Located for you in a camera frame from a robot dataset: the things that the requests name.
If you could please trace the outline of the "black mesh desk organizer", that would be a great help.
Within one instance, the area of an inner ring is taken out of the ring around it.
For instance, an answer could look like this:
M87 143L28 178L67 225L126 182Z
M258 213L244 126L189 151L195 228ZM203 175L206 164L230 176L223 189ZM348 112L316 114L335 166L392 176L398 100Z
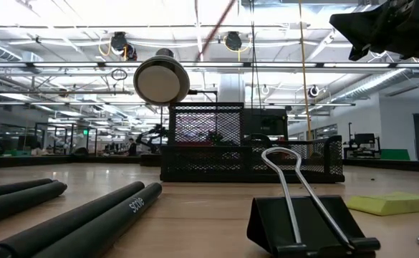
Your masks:
M169 107L168 142L161 148L160 179L165 182L276 183L278 175L261 159L282 147L302 157L310 183L343 182L342 138L290 140L243 131L242 102L176 103Z

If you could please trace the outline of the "background robot workstation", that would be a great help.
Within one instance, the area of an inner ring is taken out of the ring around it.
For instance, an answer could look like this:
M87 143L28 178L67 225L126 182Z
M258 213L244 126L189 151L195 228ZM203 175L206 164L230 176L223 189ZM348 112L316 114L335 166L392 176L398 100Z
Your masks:
M348 123L349 140L343 143L343 158L380 159L380 137L374 133L352 133L352 123Z

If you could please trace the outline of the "large black binder clip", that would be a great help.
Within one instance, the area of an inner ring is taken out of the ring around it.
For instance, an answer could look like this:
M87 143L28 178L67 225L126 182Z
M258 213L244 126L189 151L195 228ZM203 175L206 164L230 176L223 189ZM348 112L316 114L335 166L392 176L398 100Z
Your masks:
M296 158L294 172L309 193L292 197L286 178L267 156L287 153ZM274 258L375 258L381 244L366 237L341 196L318 196L303 176L302 157L288 148L273 147L262 161L279 176L281 197L254 198L246 230L249 240Z

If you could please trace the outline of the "black computer case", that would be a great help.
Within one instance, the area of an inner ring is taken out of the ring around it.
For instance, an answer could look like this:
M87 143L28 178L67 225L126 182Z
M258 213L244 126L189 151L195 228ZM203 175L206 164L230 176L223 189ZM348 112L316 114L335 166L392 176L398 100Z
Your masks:
M288 117L282 109L251 109L243 111L243 131L246 135L263 134L288 138Z

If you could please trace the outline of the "black pen with scale print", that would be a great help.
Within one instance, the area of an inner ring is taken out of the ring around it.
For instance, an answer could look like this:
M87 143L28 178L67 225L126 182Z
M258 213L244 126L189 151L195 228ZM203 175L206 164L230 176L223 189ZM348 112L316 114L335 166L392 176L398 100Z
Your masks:
M149 184L32 258L100 258L158 199L161 192L159 183Z

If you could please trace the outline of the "black aluminium table frame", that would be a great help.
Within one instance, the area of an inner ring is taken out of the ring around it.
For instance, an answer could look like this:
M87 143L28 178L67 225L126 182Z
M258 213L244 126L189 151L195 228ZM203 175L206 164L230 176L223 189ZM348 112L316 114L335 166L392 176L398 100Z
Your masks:
M19 166L45 166L58 165L66 163L125 163L140 164L141 166L160 167L162 161L157 158L141 158L141 157L72 157L72 156L10 156L0 157L0 168L10 168ZM416 171L419 172L419 161L396 161L396 160L380 160L380 159L349 159L342 160L344 166L360 166L368 168L382 168L399 171Z

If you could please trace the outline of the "yellow sticky note pad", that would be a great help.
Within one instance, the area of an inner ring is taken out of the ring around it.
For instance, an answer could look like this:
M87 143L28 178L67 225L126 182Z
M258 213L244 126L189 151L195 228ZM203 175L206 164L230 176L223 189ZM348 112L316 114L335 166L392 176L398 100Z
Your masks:
M393 192L377 196L353 196L347 202L352 210L377 216L419 212L419 194Z

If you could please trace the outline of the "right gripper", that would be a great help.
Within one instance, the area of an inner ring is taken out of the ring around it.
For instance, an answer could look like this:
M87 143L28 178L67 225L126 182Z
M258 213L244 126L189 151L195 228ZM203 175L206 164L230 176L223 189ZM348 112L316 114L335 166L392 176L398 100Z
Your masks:
M333 14L330 24L351 44L349 60L370 51L419 58L419 0L387 0L371 11Z

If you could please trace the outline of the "black gooseneck desk lamp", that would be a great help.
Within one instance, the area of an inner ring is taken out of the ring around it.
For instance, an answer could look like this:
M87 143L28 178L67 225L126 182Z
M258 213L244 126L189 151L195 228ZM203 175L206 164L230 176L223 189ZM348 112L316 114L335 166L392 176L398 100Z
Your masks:
M191 80L184 66L168 48L161 48L155 56L142 62L133 75L136 94L147 104L169 106L183 101L187 95L216 91L192 90Z

